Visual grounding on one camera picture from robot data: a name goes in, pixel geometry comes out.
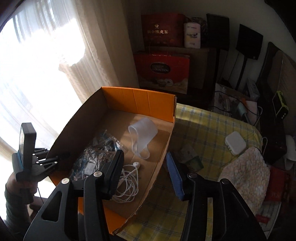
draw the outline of cable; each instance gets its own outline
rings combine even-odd
[[[211,107],[217,108],[217,109],[219,109],[219,110],[221,110],[223,112],[226,112],[226,113],[231,113],[231,111],[222,110],[222,109],[220,109],[220,108],[218,108],[217,106],[214,106],[214,105],[209,106],[209,108],[211,108]]]
[[[237,59],[235,60],[234,65],[233,65],[233,67],[232,67],[232,70],[231,70],[230,76],[229,76],[229,78],[228,78],[228,82],[229,82],[229,80],[230,80],[230,77],[231,77],[231,75],[232,75],[232,72],[233,72],[233,70],[234,70],[234,67],[235,67],[235,65],[236,65],[236,63],[237,63]]]
[[[265,153],[265,149],[266,149],[266,147],[267,147],[267,142],[268,142],[268,140],[267,140],[267,137],[263,137],[262,138],[262,143],[263,143],[263,139],[266,139],[266,144],[265,144],[265,147],[264,147],[264,151],[263,151],[263,153],[262,153],[262,156],[264,155],[264,153]]]
[[[113,195],[112,200],[118,203],[127,203],[132,202],[135,199],[135,196],[139,192],[139,177],[138,177],[138,169],[134,165],[124,165],[123,167],[134,167],[133,171],[125,171],[122,169],[121,176],[119,179],[119,185],[117,187],[115,195]],[[125,191],[121,192],[118,188],[122,183],[126,184]]]
[[[224,92],[222,92],[222,91],[215,91],[215,92],[221,92],[222,94],[225,94],[225,95],[228,95],[228,96],[230,96],[230,97],[232,97],[232,98],[237,99],[239,102],[241,102],[241,103],[244,105],[244,107],[245,107],[248,111],[250,111],[250,110],[248,109],[248,107],[246,107],[245,104],[244,104],[240,99],[238,99],[237,97],[231,96],[231,95],[226,94],[226,93],[224,93]]]
[[[254,126],[257,125],[257,122],[258,122],[258,120],[260,119],[260,116],[261,116],[262,113],[263,113],[263,108],[262,108],[261,106],[258,105],[257,108],[260,108],[260,109],[261,109],[261,113],[260,113],[260,115],[258,116],[258,118],[257,118],[257,120],[256,120],[256,122],[255,122],[255,124],[254,124]]]
[[[38,192],[39,192],[40,199],[41,199],[42,203],[44,204],[44,201],[43,201],[43,199],[41,197],[41,194],[40,194],[40,191],[39,191],[39,187],[37,187],[37,189],[38,189]]]
[[[219,78],[218,78],[218,81],[220,80],[220,78],[221,78],[221,76],[222,76],[222,74],[223,74],[223,72],[224,72],[224,67],[225,67],[225,64],[226,64],[226,60],[227,60],[227,57],[228,57],[228,53],[229,53],[229,51],[227,51],[227,55],[226,55],[226,58],[225,58],[225,61],[224,61],[224,64],[223,64],[222,71],[221,71],[220,76],[219,76]]]

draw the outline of black speaker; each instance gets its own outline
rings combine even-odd
[[[261,52],[263,35],[240,24],[236,50],[247,58],[258,60]]]
[[[207,14],[208,46],[229,50],[229,18]]]

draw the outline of white curtain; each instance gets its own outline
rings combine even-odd
[[[0,33],[0,155],[22,122],[50,148],[101,86],[138,87],[121,1],[26,0]]]

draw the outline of yellow plaid blanket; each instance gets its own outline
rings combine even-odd
[[[198,174],[217,181],[223,167],[237,158],[224,142],[233,131],[241,134],[247,148],[255,146],[261,150],[262,137],[255,127],[231,117],[177,104],[169,150],[180,150],[184,144],[190,144],[204,166]],[[162,169],[134,221],[118,235],[126,240],[179,241],[187,204],[175,196],[169,175]],[[213,205],[209,199],[206,240],[212,239],[212,228]]]

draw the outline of human hand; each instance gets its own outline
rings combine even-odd
[[[34,195],[37,192],[37,186],[38,186],[38,182],[31,182],[31,181],[17,182],[15,179],[14,172],[10,175],[6,183],[7,191],[10,194],[14,194],[18,196],[21,196],[20,190],[26,189],[26,188],[30,190],[30,193],[32,195]]]

